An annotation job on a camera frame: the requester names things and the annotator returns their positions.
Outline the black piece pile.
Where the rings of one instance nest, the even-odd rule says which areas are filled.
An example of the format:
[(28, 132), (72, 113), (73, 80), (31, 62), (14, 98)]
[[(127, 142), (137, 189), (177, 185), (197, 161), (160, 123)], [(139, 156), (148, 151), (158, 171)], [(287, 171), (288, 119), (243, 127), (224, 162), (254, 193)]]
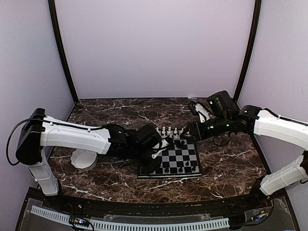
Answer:
[(177, 148), (182, 149), (185, 146), (185, 140), (174, 140), (174, 144)]

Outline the black white chessboard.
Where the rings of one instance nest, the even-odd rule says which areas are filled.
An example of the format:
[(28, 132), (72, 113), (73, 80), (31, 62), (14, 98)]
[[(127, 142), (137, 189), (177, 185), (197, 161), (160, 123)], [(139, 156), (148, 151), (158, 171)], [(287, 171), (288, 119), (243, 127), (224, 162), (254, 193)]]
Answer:
[[(202, 175), (199, 162), (198, 151), (195, 142), (192, 139), (181, 139), (180, 131), (178, 135), (162, 134), (162, 129), (156, 128), (156, 131), (162, 138), (172, 138), (173, 142), (169, 144), (168, 149), (164, 150), (158, 157), (162, 158), (160, 167), (153, 173), (146, 174), (139, 166), (137, 178), (139, 179), (155, 179), (155, 178), (171, 178), (171, 177), (199, 177)], [(185, 146), (179, 149), (175, 146), (174, 140), (185, 140)], [(196, 166), (196, 171), (192, 172), (192, 167)], [(182, 167), (183, 172), (179, 173), (178, 169)]]

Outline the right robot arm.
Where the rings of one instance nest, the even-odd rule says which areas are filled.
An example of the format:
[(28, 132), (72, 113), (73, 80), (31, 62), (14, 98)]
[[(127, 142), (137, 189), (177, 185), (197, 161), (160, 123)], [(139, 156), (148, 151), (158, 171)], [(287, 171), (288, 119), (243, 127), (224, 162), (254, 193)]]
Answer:
[(266, 155), (274, 171), (256, 180), (245, 204), (257, 208), (264, 197), (293, 184), (308, 181), (308, 124), (275, 114), (270, 109), (246, 105), (228, 109), (213, 108), (214, 118), (192, 122), (183, 129), (182, 136), (189, 134), (194, 141), (203, 141), (223, 133), (245, 133), (254, 136), (263, 151), (300, 151), (282, 157), (282, 164), (274, 164), (277, 154)]

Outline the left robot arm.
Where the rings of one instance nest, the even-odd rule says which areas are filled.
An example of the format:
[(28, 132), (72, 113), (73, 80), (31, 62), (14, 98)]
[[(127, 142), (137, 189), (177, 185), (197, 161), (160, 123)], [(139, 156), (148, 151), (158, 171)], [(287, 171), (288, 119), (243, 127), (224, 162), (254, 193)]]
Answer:
[(145, 173), (150, 174), (160, 166), (158, 156), (169, 146), (151, 125), (138, 130), (117, 124), (85, 126), (47, 116), (43, 108), (37, 108), (17, 126), (22, 126), (15, 152), (17, 162), (28, 167), (44, 195), (49, 196), (49, 202), (58, 210), (68, 206), (68, 199), (60, 193), (60, 183), (52, 173), (44, 147), (66, 147), (138, 160), (146, 168)]

